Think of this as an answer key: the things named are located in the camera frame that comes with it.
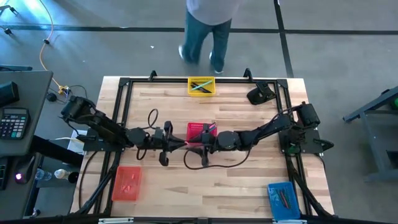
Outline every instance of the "robotic arm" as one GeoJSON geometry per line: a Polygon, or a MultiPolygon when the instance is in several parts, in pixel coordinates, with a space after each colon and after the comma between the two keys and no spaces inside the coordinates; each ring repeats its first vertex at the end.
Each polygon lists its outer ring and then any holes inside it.
{"type": "Polygon", "coordinates": [[[169,164],[168,152],[173,152],[189,143],[201,143],[203,149],[194,152],[202,156],[202,165],[207,166],[208,153],[250,151],[261,139],[284,130],[290,133],[290,143],[298,145],[305,140],[306,129],[316,128],[320,124],[312,104],[302,103],[278,113],[268,123],[251,131],[223,131],[214,137],[210,134],[209,127],[205,125],[201,135],[187,142],[173,136],[173,125],[170,121],[165,122],[163,129],[157,127],[153,135],[142,128],[126,129],[98,111],[92,101],[79,96],[72,96],[61,114],[66,123],[86,124],[98,133],[102,141],[110,144],[122,147],[136,146],[138,149],[161,149],[159,162],[163,166],[169,164]],[[298,121],[293,120],[291,116],[293,111],[297,112],[298,121]]]}

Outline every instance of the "calculator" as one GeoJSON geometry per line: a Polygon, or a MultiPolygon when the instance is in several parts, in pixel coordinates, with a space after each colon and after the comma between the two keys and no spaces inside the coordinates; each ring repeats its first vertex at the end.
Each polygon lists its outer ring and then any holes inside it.
{"type": "Polygon", "coordinates": [[[22,139],[29,118],[25,108],[2,108],[0,139],[22,139]]]}

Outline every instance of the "yellow cable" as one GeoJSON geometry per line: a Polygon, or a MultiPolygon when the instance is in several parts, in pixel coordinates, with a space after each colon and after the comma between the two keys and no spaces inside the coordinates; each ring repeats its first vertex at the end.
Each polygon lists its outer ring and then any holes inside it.
{"type": "MultiPolygon", "coordinates": [[[[51,17],[51,14],[50,14],[49,10],[47,9],[47,7],[45,7],[45,4],[42,2],[42,0],[39,0],[39,1],[40,1],[40,3],[42,3],[44,9],[47,11],[47,14],[49,15],[49,18],[50,18],[50,20],[51,20],[51,33],[50,33],[50,35],[46,38],[46,40],[50,40],[50,38],[51,38],[51,36],[52,36],[52,33],[53,33],[53,31],[54,31],[54,23],[53,23],[53,21],[52,21],[52,17],[51,17]]],[[[44,47],[45,47],[46,45],[47,45],[46,43],[43,44],[42,50],[40,50],[39,59],[40,59],[40,63],[42,64],[44,70],[48,71],[48,69],[45,67],[45,65],[44,65],[44,63],[43,63],[43,59],[42,59],[43,50],[44,50],[44,47]]],[[[58,82],[55,81],[54,78],[52,78],[52,81],[59,87],[59,89],[61,89],[62,86],[59,85],[58,82]]]]}

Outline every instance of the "red tray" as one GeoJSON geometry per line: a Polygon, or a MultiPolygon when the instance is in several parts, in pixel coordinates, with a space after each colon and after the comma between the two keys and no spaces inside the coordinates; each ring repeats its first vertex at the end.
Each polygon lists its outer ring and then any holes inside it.
{"type": "MultiPolygon", "coordinates": [[[[187,125],[187,141],[189,142],[191,138],[198,136],[203,131],[204,123],[193,123],[189,122],[187,125]]],[[[217,136],[217,125],[216,128],[210,131],[214,137],[217,136]]],[[[191,145],[201,145],[201,143],[190,143],[191,145]]]]}
{"type": "Polygon", "coordinates": [[[112,201],[136,201],[141,183],[141,167],[119,166],[112,201]]]}

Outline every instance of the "gray table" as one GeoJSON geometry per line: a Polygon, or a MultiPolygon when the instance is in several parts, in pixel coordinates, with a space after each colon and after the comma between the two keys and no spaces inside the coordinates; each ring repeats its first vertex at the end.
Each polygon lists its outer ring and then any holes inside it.
{"type": "Polygon", "coordinates": [[[29,152],[52,75],[52,72],[0,73],[0,83],[13,81],[18,85],[19,101],[6,107],[27,108],[30,114],[30,122],[23,139],[0,140],[0,156],[23,156],[29,152]]]}
{"type": "Polygon", "coordinates": [[[365,181],[398,179],[398,111],[377,110],[398,97],[398,86],[345,116],[346,123],[361,118],[378,171],[365,181]]]}
{"type": "Polygon", "coordinates": [[[35,181],[34,175],[32,175],[26,184],[21,185],[15,182],[14,172],[16,163],[14,160],[16,157],[35,153],[36,160],[33,173],[41,165],[42,156],[52,157],[62,162],[78,165],[79,167],[83,160],[82,155],[34,135],[52,75],[53,73],[48,71],[0,72],[0,83],[13,81],[18,85],[20,100],[7,105],[7,107],[27,108],[30,114],[30,123],[23,139],[0,139],[0,157],[8,156],[11,159],[6,189],[0,190],[0,220],[21,219],[27,212],[32,210],[39,192],[36,187],[37,181],[35,181]]]}

